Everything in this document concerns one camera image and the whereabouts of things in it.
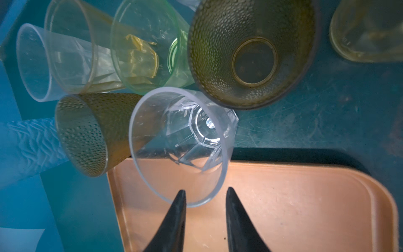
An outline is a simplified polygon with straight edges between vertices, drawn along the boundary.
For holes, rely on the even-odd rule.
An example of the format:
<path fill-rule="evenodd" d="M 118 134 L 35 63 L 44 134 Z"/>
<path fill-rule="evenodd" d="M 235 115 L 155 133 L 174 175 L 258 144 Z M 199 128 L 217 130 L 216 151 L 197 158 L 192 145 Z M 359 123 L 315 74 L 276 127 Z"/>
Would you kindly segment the dark amber textured cup left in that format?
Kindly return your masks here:
<path fill-rule="evenodd" d="M 141 98 L 134 93 L 88 93 L 59 100 L 56 130 L 76 169 L 99 177 L 130 157 L 129 124 Z"/>

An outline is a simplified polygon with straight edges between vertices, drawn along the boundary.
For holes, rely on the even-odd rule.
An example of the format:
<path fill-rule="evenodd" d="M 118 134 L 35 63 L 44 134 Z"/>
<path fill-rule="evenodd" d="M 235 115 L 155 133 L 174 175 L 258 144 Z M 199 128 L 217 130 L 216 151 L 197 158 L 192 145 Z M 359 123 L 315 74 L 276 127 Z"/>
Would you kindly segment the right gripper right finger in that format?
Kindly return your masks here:
<path fill-rule="evenodd" d="M 269 252 L 234 188 L 226 193 L 226 226 L 230 252 Z"/>

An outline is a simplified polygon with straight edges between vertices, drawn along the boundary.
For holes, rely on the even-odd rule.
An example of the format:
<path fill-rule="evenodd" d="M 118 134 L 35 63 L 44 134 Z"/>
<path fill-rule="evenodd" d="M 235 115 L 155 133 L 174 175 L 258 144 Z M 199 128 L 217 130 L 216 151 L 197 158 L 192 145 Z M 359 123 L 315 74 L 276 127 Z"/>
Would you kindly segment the clear faceted glass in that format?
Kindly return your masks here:
<path fill-rule="evenodd" d="M 202 92 L 157 88 L 136 104 L 129 144 L 146 185 L 168 203 L 184 190 L 189 208 L 221 189 L 233 154 L 238 116 Z"/>
<path fill-rule="evenodd" d="M 44 34 L 43 28 L 25 23 L 16 38 L 20 76 L 28 94 L 37 102 L 56 101 L 67 94 L 51 74 Z"/>
<path fill-rule="evenodd" d="M 197 10 L 201 0 L 177 0 L 179 3 L 189 7 L 194 12 Z"/>

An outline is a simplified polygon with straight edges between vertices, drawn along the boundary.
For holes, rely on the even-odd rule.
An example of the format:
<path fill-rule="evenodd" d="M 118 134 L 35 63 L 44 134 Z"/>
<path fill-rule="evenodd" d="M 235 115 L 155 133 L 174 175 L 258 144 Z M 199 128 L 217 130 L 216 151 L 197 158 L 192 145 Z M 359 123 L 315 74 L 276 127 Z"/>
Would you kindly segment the frosted blue tall cup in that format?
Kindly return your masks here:
<path fill-rule="evenodd" d="M 1 188 L 67 161 L 54 118 L 1 123 Z"/>

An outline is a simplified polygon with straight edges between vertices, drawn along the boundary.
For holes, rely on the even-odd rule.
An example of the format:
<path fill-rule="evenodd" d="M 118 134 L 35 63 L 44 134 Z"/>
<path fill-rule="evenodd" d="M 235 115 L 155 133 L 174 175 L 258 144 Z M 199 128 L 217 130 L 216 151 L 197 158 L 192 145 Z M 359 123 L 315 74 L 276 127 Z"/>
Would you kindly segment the green clear cup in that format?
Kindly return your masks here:
<path fill-rule="evenodd" d="M 190 26 L 168 1 L 123 1 L 111 28 L 111 57 L 126 88 L 144 95 L 194 83 L 188 64 Z"/>

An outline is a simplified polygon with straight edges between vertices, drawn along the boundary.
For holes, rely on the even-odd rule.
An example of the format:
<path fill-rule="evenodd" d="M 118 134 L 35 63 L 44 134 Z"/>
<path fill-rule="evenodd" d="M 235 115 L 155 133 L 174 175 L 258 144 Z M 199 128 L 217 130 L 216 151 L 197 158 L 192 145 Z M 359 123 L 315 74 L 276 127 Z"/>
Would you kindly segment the yellow ribbed glass front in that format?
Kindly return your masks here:
<path fill-rule="evenodd" d="M 335 51 L 352 62 L 402 62 L 403 2 L 340 1 L 329 37 Z"/>

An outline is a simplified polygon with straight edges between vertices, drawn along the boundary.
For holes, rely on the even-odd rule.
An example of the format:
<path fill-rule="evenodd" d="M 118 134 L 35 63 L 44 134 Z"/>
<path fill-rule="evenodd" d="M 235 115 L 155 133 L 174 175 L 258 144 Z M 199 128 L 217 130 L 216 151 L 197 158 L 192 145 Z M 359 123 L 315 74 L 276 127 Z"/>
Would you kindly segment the orange plastic tray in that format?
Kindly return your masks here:
<path fill-rule="evenodd" d="M 234 188 L 274 252 L 397 252 L 393 196 L 347 167 L 234 161 L 219 193 L 186 211 L 186 252 L 228 251 L 226 192 Z"/>

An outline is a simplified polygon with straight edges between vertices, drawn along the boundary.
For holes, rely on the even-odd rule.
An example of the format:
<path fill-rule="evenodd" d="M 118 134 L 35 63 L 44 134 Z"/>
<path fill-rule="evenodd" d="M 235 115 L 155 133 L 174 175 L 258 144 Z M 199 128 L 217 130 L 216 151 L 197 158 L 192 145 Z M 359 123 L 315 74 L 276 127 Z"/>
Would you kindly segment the tall amber clear cup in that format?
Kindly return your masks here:
<path fill-rule="evenodd" d="M 52 76 L 69 94 L 124 89 L 111 56 L 112 17 L 85 1 L 51 1 L 44 29 Z"/>

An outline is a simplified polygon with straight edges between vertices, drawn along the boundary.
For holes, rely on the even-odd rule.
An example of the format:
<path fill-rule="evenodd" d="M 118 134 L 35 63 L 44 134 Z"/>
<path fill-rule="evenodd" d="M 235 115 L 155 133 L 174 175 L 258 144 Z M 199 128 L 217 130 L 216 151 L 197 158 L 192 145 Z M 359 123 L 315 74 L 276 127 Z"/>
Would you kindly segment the dark amber textured cup right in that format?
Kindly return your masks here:
<path fill-rule="evenodd" d="M 251 110 L 276 102 L 302 80 L 319 41 L 318 1 L 201 1 L 188 60 L 207 97 Z"/>

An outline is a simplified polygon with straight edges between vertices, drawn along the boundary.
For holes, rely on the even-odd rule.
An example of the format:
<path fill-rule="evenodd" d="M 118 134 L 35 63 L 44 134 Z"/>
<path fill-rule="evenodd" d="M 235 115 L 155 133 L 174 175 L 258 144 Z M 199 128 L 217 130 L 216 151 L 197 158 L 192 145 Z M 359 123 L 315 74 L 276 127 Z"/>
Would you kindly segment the dark amber textured cup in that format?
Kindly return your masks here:
<path fill-rule="evenodd" d="M 207 97 L 251 110 L 276 102 L 302 80 L 319 41 L 318 1 L 201 1 L 188 60 Z"/>
<path fill-rule="evenodd" d="M 141 98 L 134 93 L 88 93 L 59 100 L 56 130 L 76 169 L 99 177 L 130 157 L 129 124 Z"/>

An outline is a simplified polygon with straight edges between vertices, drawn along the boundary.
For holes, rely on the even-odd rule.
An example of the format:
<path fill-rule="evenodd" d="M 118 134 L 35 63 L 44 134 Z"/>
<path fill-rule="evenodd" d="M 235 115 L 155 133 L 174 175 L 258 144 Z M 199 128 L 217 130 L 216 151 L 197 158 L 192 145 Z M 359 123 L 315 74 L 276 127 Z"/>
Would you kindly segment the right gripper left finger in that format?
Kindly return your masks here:
<path fill-rule="evenodd" d="M 186 225 L 186 192 L 179 190 L 144 252 L 182 252 Z"/>

